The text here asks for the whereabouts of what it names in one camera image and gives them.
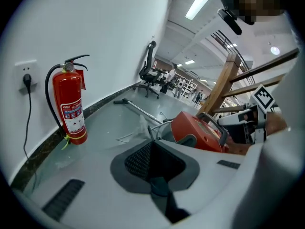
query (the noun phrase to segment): wall outlet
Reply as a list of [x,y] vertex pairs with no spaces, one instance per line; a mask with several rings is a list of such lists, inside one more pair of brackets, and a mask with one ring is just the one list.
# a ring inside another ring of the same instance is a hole
[[25,74],[30,74],[32,81],[31,86],[34,86],[38,83],[38,64],[37,60],[30,60],[24,62],[18,62],[14,67],[14,82],[16,89],[22,91],[26,89],[23,83],[23,76]]

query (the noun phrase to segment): fire extinguisher handle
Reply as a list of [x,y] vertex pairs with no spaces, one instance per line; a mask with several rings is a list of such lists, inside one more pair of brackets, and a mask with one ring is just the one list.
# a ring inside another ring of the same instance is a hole
[[90,55],[89,54],[83,54],[83,55],[80,55],[80,56],[76,56],[76,57],[65,60],[65,63],[74,61],[74,60],[82,58],[82,57],[87,57],[87,56],[90,56]]
[[73,64],[74,65],[78,65],[78,66],[82,66],[82,67],[84,67],[88,71],[87,67],[85,65],[81,64],[81,63],[73,63]]

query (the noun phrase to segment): person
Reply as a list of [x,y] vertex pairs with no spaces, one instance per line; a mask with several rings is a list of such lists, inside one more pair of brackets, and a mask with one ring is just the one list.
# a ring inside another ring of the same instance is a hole
[[[301,35],[302,31],[298,31],[295,28],[296,24],[292,24],[292,17],[296,18],[299,13],[292,9],[293,6],[291,6],[291,3],[284,3],[284,0],[221,0],[221,2],[224,7],[237,11],[237,16],[248,24],[259,20],[261,16],[276,16],[283,14],[286,10],[285,13],[291,23],[291,30],[293,31],[297,45],[299,47],[304,45],[304,40],[302,40]],[[257,120],[257,112],[254,112],[254,119]],[[265,123],[267,136],[286,128],[287,124],[280,113],[267,112]],[[226,143],[229,146],[230,153],[242,155],[245,155],[251,146],[250,144],[237,144],[230,136],[228,136]]]
[[166,79],[168,78],[168,76],[169,76],[169,71],[164,71],[164,74],[163,74],[163,77],[165,78],[165,81],[166,81]]
[[195,103],[199,103],[199,101],[201,100],[202,98],[202,95],[203,95],[203,92],[202,90],[197,94],[197,97],[196,97],[196,102]]
[[176,87],[176,91],[175,91],[175,94],[174,94],[174,97],[176,97],[177,95],[177,98],[179,99],[180,98],[180,95],[181,95],[181,91],[183,89],[183,86],[185,85],[186,81],[185,81],[185,78],[182,78],[179,83],[177,84],[177,87]]
[[197,98],[196,92],[197,92],[197,88],[193,92],[194,94],[194,98],[192,99],[193,102],[196,102],[196,98]]
[[167,93],[167,88],[171,80],[175,77],[176,75],[176,69],[177,69],[177,64],[173,64],[172,70],[167,74],[167,78],[165,80],[165,84],[162,86],[160,92],[166,94]]
[[268,17],[285,14],[291,25],[297,47],[304,47],[302,37],[304,32],[297,30],[296,21],[293,21],[293,18],[296,19],[299,16],[293,3],[285,0],[221,0],[221,2],[225,8],[233,10],[235,16],[250,25],[253,25],[255,21],[265,21]]

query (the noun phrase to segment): office chair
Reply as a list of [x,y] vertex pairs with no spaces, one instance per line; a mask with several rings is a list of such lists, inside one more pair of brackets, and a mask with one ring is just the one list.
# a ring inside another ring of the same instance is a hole
[[152,55],[153,55],[153,49],[156,47],[157,43],[155,41],[152,41],[151,43],[149,43],[149,45],[147,46],[147,49],[148,49],[148,54],[147,54],[147,64],[146,62],[144,62],[144,66],[143,68],[141,69],[139,75],[140,75],[140,78],[144,81],[146,81],[147,85],[138,85],[138,86],[135,86],[133,89],[135,90],[136,88],[144,88],[146,89],[146,96],[145,97],[148,97],[148,92],[152,92],[153,94],[156,94],[157,95],[157,98],[159,98],[159,94],[151,88],[151,86],[154,85],[154,83],[157,81],[158,77],[160,76],[160,74],[162,72],[158,71],[157,75],[151,75],[149,74],[149,71],[151,70],[152,68]]

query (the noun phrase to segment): white wall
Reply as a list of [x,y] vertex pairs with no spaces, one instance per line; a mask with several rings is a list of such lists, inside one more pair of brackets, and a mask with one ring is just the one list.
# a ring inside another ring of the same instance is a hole
[[32,93],[26,151],[31,154],[56,129],[44,96],[47,71],[65,59],[78,62],[87,90],[83,107],[139,80],[143,52],[154,36],[160,43],[169,0],[25,0],[0,39],[0,167],[12,181],[25,162],[23,141],[28,96],[15,90],[15,63],[36,59],[40,82]]

